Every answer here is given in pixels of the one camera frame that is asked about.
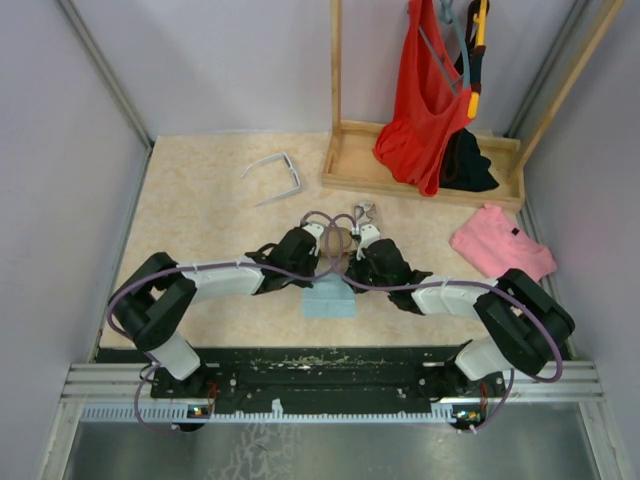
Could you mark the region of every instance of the pink t-shirt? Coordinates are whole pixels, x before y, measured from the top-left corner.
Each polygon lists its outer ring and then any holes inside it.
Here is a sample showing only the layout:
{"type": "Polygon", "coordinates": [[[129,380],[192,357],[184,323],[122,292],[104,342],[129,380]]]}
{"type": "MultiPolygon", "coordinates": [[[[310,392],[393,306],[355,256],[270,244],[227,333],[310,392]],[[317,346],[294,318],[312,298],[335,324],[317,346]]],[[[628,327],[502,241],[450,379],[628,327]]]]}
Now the pink t-shirt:
{"type": "Polygon", "coordinates": [[[487,277],[519,268],[537,282],[558,268],[549,249],[527,237],[496,205],[478,210],[454,233],[451,246],[487,277]]]}

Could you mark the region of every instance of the wooden rack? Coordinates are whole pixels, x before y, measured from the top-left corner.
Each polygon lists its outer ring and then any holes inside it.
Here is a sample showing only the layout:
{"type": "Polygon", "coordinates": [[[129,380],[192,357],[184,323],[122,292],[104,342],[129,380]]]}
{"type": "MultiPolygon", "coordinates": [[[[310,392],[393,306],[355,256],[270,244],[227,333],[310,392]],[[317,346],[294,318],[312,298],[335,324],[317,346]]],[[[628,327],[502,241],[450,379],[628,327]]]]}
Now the wooden rack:
{"type": "Polygon", "coordinates": [[[523,168],[542,134],[604,36],[624,0],[605,0],[585,42],[574,55],[561,87],[552,95],[550,104],[534,133],[520,141],[502,137],[476,135],[482,154],[491,160],[490,172],[500,184],[488,192],[467,192],[440,188],[433,197],[423,197],[413,185],[396,182],[391,172],[373,156],[373,146],[384,125],[343,120],[342,96],[342,0],[331,0],[331,101],[332,135],[322,171],[322,184],[345,190],[422,198],[427,201],[480,207],[486,203],[518,212],[524,205],[523,168]]]}

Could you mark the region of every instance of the gray floor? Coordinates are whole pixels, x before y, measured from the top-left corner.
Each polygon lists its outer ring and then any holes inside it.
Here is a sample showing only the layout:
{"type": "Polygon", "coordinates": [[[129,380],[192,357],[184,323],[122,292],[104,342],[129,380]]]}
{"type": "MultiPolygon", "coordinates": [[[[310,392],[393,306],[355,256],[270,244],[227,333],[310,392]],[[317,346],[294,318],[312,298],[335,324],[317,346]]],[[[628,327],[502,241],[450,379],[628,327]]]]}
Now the gray floor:
{"type": "Polygon", "coordinates": [[[599,478],[574,405],[511,405],[486,430],[444,425],[212,425],[178,436],[83,423],[66,480],[599,478]]]}

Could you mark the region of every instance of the white wall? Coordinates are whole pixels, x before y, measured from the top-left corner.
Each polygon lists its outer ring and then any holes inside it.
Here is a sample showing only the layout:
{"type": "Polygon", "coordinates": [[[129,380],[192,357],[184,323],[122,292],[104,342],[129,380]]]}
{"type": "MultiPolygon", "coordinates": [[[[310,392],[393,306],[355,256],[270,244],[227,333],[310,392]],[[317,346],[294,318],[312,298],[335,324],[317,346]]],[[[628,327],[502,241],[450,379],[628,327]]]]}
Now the white wall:
{"type": "MultiPolygon", "coordinates": [[[[526,169],[527,195],[608,401],[640,445],[640,3],[628,1],[526,169]]],[[[631,460],[640,474],[640,457],[631,460]]]]}
{"type": "Polygon", "coordinates": [[[143,147],[53,1],[0,6],[0,477],[32,478],[100,323],[143,147]]]}
{"type": "MultiPolygon", "coordinates": [[[[492,3],[474,128],[507,130],[572,3],[492,3]]],[[[76,5],[153,136],[330,128],[329,0],[76,5]]],[[[344,0],[345,118],[391,119],[407,26],[407,0],[344,0]]]]}

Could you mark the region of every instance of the wooden pole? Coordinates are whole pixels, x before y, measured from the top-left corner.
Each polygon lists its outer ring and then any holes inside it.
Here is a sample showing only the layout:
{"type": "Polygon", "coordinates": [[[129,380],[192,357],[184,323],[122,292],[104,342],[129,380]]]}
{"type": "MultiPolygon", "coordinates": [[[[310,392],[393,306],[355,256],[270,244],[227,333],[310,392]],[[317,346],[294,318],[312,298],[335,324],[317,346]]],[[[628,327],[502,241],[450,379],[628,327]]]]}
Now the wooden pole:
{"type": "Polygon", "coordinates": [[[522,148],[518,151],[516,165],[509,174],[509,183],[513,184],[517,181],[520,172],[522,172],[531,154],[538,146],[542,135],[544,135],[544,132],[551,124],[553,117],[558,113],[562,102],[564,102],[567,95],[569,95],[571,88],[578,80],[591,55],[593,55],[604,34],[607,33],[607,30],[613,23],[623,4],[624,0],[605,0],[603,2],[593,22],[593,26],[589,30],[589,33],[587,33],[580,48],[578,48],[577,53],[573,56],[563,81],[560,82],[559,88],[552,95],[547,110],[538,121],[533,133],[522,143],[522,148]]]}
{"type": "Polygon", "coordinates": [[[340,135],[342,96],[342,0],[331,0],[331,124],[340,135]]]}

